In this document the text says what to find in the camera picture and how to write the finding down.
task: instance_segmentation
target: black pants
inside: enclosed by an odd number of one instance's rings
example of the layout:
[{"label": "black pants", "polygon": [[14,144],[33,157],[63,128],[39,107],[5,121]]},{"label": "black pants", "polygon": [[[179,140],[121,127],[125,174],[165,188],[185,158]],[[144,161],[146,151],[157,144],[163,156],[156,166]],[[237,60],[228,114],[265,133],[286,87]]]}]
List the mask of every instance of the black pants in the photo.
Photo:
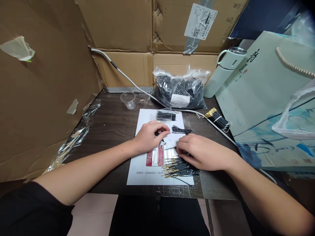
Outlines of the black pants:
[{"label": "black pants", "polygon": [[209,236],[197,199],[119,195],[110,236]]}]

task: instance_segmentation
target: thermos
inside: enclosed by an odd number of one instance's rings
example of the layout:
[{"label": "thermos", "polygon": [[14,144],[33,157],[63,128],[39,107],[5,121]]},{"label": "thermos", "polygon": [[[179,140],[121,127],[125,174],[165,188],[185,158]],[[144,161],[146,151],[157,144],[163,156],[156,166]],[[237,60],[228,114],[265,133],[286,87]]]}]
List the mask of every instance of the thermos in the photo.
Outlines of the thermos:
[{"label": "thermos", "polygon": [[[222,56],[223,53],[225,53],[225,55],[219,62],[220,56]],[[217,58],[218,66],[204,88],[203,96],[205,98],[212,98],[215,95],[246,54],[246,50],[238,47],[231,47],[229,50],[224,50],[219,54]]]}]

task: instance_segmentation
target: hand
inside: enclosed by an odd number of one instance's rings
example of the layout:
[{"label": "hand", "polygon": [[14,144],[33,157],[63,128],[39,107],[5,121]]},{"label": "hand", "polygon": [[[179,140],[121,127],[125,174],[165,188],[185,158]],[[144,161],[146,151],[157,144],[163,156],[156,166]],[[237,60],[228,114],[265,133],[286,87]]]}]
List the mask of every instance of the hand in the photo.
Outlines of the hand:
[{"label": "hand", "polygon": [[186,135],[178,140],[177,153],[196,168],[208,171],[227,170],[241,159],[227,147],[195,134]]},{"label": "hand", "polygon": [[170,128],[158,121],[150,121],[143,124],[136,137],[132,140],[138,155],[149,152],[157,147],[166,135],[170,134]]}]

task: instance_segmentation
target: wire bundle with gold pins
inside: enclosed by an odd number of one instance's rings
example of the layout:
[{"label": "wire bundle with gold pins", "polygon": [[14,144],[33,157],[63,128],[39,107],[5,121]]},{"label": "wire bundle with gold pins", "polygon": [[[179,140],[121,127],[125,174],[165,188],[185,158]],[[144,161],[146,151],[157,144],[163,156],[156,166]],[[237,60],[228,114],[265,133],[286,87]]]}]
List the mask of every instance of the wire bundle with gold pins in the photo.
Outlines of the wire bundle with gold pins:
[{"label": "wire bundle with gold pins", "polygon": [[178,179],[177,177],[188,177],[188,176],[200,175],[199,169],[189,164],[188,162],[184,161],[184,159],[182,158],[179,158],[179,157],[165,158],[163,161],[164,161],[163,169],[165,171],[165,175],[162,175],[162,176],[164,176],[165,178],[172,177],[172,178]]},{"label": "wire bundle with gold pins", "polygon": [[230,130],[231,123],[226,121],[215,108],[212,108],[204,115],[207,119],[210,119],[216,126],[222,129],[224,132]]},{"label": "wire bundle with gold pins", "polygon": [[175,125],[172,126],[172,133],[190,134],[190,133],[193,133],[193,132],[194,131],[192,129],[181,129],[181,128],[178,128]]}]

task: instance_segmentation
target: brown cardboard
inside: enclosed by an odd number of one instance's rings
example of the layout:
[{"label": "brown cardboard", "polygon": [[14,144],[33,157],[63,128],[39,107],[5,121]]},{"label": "brown cardboard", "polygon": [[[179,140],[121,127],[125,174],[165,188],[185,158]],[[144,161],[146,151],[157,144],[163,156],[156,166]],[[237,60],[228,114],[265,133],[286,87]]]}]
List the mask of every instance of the brown cardboard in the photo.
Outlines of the brown cardboard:
[{"label": "brown cardboard", "polygon": [[4,182],[41,175],[101,87],[73,1],[2,1],[0,22],[0,44],[24,36],[35,50],[32,62],[0,50]]},{"label": "brown cardboard", "polygon": [[184,75],[187,68],[206,69],[214,72],[217,66],[216,55],[182,55],[182,54],[154,54],[153,66],[159,67],[172,75]]},{"label": "brown cardboard", "polygon": [[[153,62],[151,53],[106,52],[106,54],[137,86],[153,86]],[[133,84],[102,55],[94,54],[94,59],[109,92],[124,92],[126,90],[124,90],[123,87],[134,87]]]},{"label": "brown cardboard", "polygon": [[[152,54],[136,52],[106,52],[110,59],[137,86],[153,87],[153,69],[159,67],[173,75],[184,75],[187,67],[214,72],[216,55]],[[94,55],[95,62],[109,92],[126,92],[134,87],[107,59]]]},{"label": "brown cardboard", "polygon": [[[211,9],[218,14],[206,40],[200,40],[196,52],[219,53],[248,0],[213,0]],[[184,32],[193,3],[200,0],[154,0],[153,51],[182,53]]]},{"label": "brown cardboard", "polygon": [[151,52],[152,0],[76,0],[95,46]]}]

